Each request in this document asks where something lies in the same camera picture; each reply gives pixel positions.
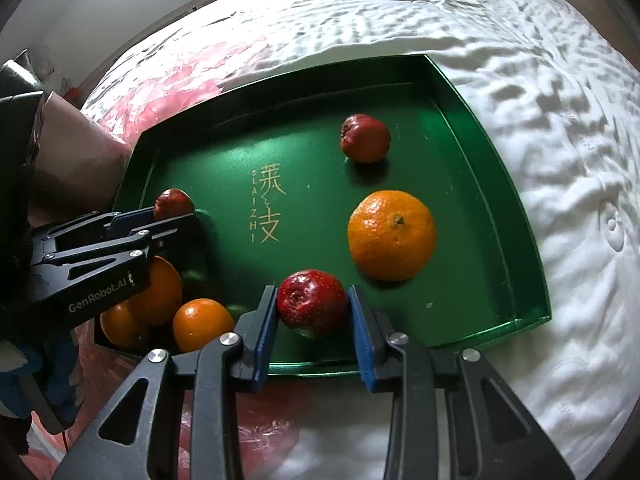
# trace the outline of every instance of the red apple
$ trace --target red apple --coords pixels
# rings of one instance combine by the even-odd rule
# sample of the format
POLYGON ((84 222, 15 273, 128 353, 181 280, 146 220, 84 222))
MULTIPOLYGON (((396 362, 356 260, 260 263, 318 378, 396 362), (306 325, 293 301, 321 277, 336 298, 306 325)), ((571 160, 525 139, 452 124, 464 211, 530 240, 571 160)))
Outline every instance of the red apple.
POLYGON ((183 190, 172 187, 163 191, 154 204, 154 220, 166 220, 174 216, 195 213, 196 208, 189 195, 183 190))
POLYGON ((322 270, 300 270, 278 289, 280 319, 305 337, 333 332, 344 320, 348 304, 340 281, 322 270))
POLYGON ((355 114, 347 117, 340 130, 340 149, 356 162, 377 162, 385 158, 391 145, 391 134, 379 120, 355 114))

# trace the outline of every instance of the bed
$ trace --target bed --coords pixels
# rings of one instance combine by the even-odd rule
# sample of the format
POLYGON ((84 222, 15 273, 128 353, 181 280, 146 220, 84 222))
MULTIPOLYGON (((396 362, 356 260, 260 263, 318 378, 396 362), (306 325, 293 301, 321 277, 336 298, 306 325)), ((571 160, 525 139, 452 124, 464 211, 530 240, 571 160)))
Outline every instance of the bed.
MULTIPOLYGON (((82 111, 133 146, 221 91, 418 53, 479 118, 529 216, 554 318, 487 355, 582 480, 640 394, 640 74, 564 0, 219 0, 125 53, 82 111)), ((298 443, 250 478, 380 478, 390 399, 355 378, 305 395, 298 443)))

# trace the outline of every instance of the chinese characters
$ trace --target chinese characters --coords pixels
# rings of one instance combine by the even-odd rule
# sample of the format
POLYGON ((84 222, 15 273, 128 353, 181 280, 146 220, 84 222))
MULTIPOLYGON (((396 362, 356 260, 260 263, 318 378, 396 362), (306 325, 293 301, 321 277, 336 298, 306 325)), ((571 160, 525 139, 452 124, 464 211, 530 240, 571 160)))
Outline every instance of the chinese characters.
POLYGON ((249 220, 249 231, 251 231, 251 242, 255 243, 255 233, 253 231, 258 231, 258 227, 260 227, 259 235, 262 237, 260 243, 263 244, 267 240, 273 240, 275 242, 279 242, 276 237, 276 229, 278 224, 280 224, 280 213, 274 212, 271 208, 271 203, 269 202, 269 193, 282 193, 286 195, 287 193, 282 189, 280 185, 280 163, 274 162, 272 164, 267 164, 260 168, 260 177, 258 178, 258 171, 253 170, 251 172, 252 176, 252 191, 251 191, 251 199, 252 199, 252 208, 251 208, 251 216, 249 220), (257 186, 260 185, 260 200, 257 201, 256 198, 258 196, 257 186))

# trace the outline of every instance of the green metal tray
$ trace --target green metal tray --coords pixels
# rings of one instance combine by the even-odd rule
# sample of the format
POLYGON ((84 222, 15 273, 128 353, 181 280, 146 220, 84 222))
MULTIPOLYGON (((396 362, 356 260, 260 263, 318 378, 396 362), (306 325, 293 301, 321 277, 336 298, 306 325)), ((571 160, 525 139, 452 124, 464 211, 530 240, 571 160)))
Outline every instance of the green metal tray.
MULTIPOLYGON (((158 124, 140 138, 114 209, 153 205, 168 187, 192 197, 207 233, 207 246, 168 255, 189 297, 250 310, 265 285, 316 268, 345 287, 362 284, 373 308, 428 346, 482 348, 551 318, 536 242, 511 179, 482 126, 425 56, 274 76, 158 124), (389 127, 384 163, 345 160, 338 136, 353 113, 389 127), (379 189, 418 197, 438 231, 430 262, 398 285, 362 276, 347 245, 351 212, 379 189)), ((96 327, 96 341, 108 346, 96 327)), ((160 343, 172 348, 169 331, 160 343)), ((270 373, 355 370, 348 327, 307 340, 280 324, 270 373)))

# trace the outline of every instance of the tray rim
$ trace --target tray rim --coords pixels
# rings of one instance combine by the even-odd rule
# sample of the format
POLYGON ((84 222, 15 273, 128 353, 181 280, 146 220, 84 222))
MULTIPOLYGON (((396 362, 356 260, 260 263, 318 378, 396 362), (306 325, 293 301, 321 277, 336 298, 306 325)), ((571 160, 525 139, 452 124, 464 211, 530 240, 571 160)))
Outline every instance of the tray rim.
MULTIPOLYGON (((247 85, 232 89, 229 92, 224 92, 216 96, 215 98, 212 98, 210 100, 197 104, 191 108, 188 108, 187 110, 184 110, 183 112, 173 116, 172 118, 169 118, 168 120, 165 120, 159 124, 156 124, 155 126, 153 126, 152 128, 143 132, 140 135, 140 138, 138 139, 138 143, 129 159, 129 163, 127 164, 127 171, 120 183, 120 187, 118 188, 118 192, 114 199, 113 205, 114 206, 117 205, 118 200, 121 198, 121 192, 123 191, 123 189, 126 188, 127 180, 128 180, 127 176, 129 177, 129 180, 131 178, 129 168, 130 168, 131 162, 136 158, 136 153, 139 154, 141 151, 138 148, 140 146, 144 146, 148 142, 147 139, 149 139, 151 136, 158 136, 163 134, 169 135, 171 130, 175 130, 176 128, 180 127, 181 121, 185 121, 185 124, 186 122, 191 123, 193 121, 193 117, 197 117, 199 114, 205 114, 205 110, 206 110, 206 114, 210 114, 211 106, 216 106, 216 116, 218 117, 218 120, 216 120, 213 124, 210 124, 210 127, 214 127, 214 126, 220 126, 228 121, 236 120, 244 115, 253 114, 260 110, 276 107, 278 105, 290 104, 297 100, 304 100, 306 98, 309 98, 315 95, 320 95, 320 94, 329 93, 329 92, 349 91, 349 90, 356 90, 361 88, 368 88, 373 85, 367 84, 366 82, 359 82, 359 83, 352 82, 351 85, 347 83, 344 88, 339 88, 339 89, 328 88, 327 80, 329 80, 330 78, 326 78, 327 80, 324 80, 322 76, 330 70, 334 70, 334 71, 340 70, 341 68, 344 68, 347 65, 356 66, 358 64, 362 64, 362 65, 375 64, 377 62, 387 63, 389 65, 396 63, 398 65, 396 68, 404 67, 405 70, 400 77, 398 77, 398 74, 391 74, 387 77, 388 81, 386 82, 378 81, 376 83, 376 86, 389 85, 389 84, 432 84, 436 86, 438 89, 437 92, 433 92, 432 98, 434 98, 437 94, 440 94, 440 97, 443 97, 442 99, 437 99, 437 100, 434 98, 433 103, 436 105, 436 107, 440 111, 444 120, 447 121, 449 129, 451 133, 455 136, 458 142, 458 145, 460 147, 460 151, 465 157, 468 168, 472 172, 473 177, 476 180, 476 186, 478 187, 478 190, 481 193, 482 198, 484 200, 485 209, 493 223, 493 229, 494 229, 494 232, 496 233, 496 243, 500 247, 500 252, 502 253, 504 267, 509 277, 508 283, 511 289, 511 297, 513 298, 515 307, 517 307, 520 304, 520 302, 516 300, 516 295, 514 293, 514 289, 516 287, 513 286, 512 272, 511 272, 509 263, 514 264, 516 260, 522 259, 523 246, 526 246, 529 249, 529 254, 526 254, 526 257, 529 259, 530 263, 532 262, 535 263, 535 268, 537 270, 536 276, 527 277, 527 279, 529 280, 533 278, 538 282, 538 288, 539 288, 538 293, 540 295, 540 300, 541 300, 539 309, 541 310, 541 313, 537 317, 527 318, 527 319, 516 318, 513 320, 509 320, 505 323, 501 323, 500 325, 490 327, 481 332, 469 334, 468 336, 460 338, 455 342, 443 345, 441 346, 441 348, 461 349, 461 348, 466 348, 467 346, 474 346, 475 348, 478 348, 478 349, 488 348, 489 346, 494 346, 496 344, 499 344, 521 332, 530 330, 532 328, 535 328, 551 320, 552 308, 551 308, 550 298, 548 294, 548 287, 546 284, 544 268, 542 265, 542 260, 540 258, 540 252, 538 251, 538 244, 533 234, 533 230, 530 225, 528 215, 524 209, 522 201, 520 200, 520 195, 516 190, 516 187, 511 179, 511 175, 506 169, 504 162, 500 157, 498 151, 496 150, 491 138, 486 133, 485 129, 482 127, 482 124, 479 122, 476 115, 468 106, 468 103, 462 98, 458 90, 452 85, 449 79, 442 73, 439 67, 427 55, 412 54, 412 55, 402 55, 402 56, 369 57, 369 58, 363 58, 363 59, 353 59, 353 60, 340 61, 340 62, 331 63, 331 64, 313 66, 311 68, 303 68, 300 70, 286 72, 279 75, 273 75, 268 78, 264 78, 252 83, 248 83, 247 85), (315 75, 316 78, 312 77, 306 80, 307 83, 309 80, 311 80, 314 82, 314 84, 305 87, 305 91, 297 92, 296 95, 292 96, 292 98, 290 99, 276 97, 278 95, 278 92, 273 92, 273 91, 258 92, 257 91, 257 89, 262 88, 263 86, 266 86, 268 84, 282 85, 284 82, 284 84, 290 85, 291 81, 288 81, 288 80, 295 81, 297 78, 300 78, 303 75, 304 76, 315 75), (258 100, 262 102, 262 105, 257 108, 253 106, 251 107, 247 106, 245 96, 241 96, 241 94, 243 93, 244 94, 249 93, 254 101, 258 100), (500 196, 499 200, 501 202, 504 202, 505 199, 509 200, 511 202, 511 207, 513 208, 515 206, 515 208, 520 213, 518 215, 518 222, 520 223, 519 228, 521 230, 524 230, 524 232, 526 232, 527 239, 519 240, 519 244, 517 245, 517 250, 514 250, 514 246, 503 243, 503 238, 505 233, 502 232, 502 230, 498 230, 498 227, 495 222, 495 211, 494 211, 495 207, 491 206, 491 203, 496 200, 496 197, 492 196, 493 194, 492 188, 489 187, 485 189, 483 186, 481 186, 480 181, 478 179, 478 168, 472 164, 472 161, 470 160, 467 150, 465 150, 462 145, 464 144, 464 142, 461 142, 461 138, 456 134, 454 128, 450 124, 454 120, 454 118, 450 118, 447 116, 446 108, 452 102, 456 102, 456 105, 458 107, 460 107, 460 105, 462 104, 462 107, 464 108, 464 110, 468 115, 467 119, 471 118, 476 124, 476 127, 478 128, 478 130, 482 132, 482 140, 484 140, 483 144, 486 147, 486 153, 490 155, 492 159, 494 159, 494 161, 497 163, 496 167, 493 168, 494 173, 500 173, 500 176, 502 177, 502 182, 501 182, 502 191, 509 192, 508 196, 500 196)), ((100 330, 98 328, 99 325, 100 325, 99 323, 94 323, 94 332, 100 330)), ((127 357, 132 357, 132 354, 128 352, 120 352, 119 350, 113 349, 110 347, 104 347, 104 348, 107 348, 110 351, 119 352, 123 355, 126 355, 127 357)), ((356 373, 358 373, 358 369, 355 362, 350 364, 345 364, 343 362, 335 362, 334 364, 277 362, 277 363, 272 363, 270 365, 270 370, 269 370, 270 375, 307 376, 307 377, 351 375, 356 373)))

